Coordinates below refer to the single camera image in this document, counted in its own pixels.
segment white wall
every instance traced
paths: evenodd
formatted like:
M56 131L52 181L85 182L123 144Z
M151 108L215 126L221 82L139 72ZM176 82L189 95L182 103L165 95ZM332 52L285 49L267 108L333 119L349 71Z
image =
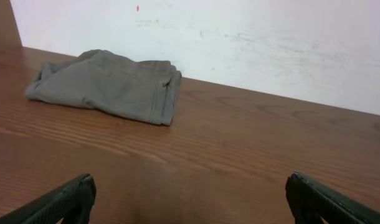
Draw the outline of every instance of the white wall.
M25 47L170 60L185 77L380 114L380 0L11 3Z

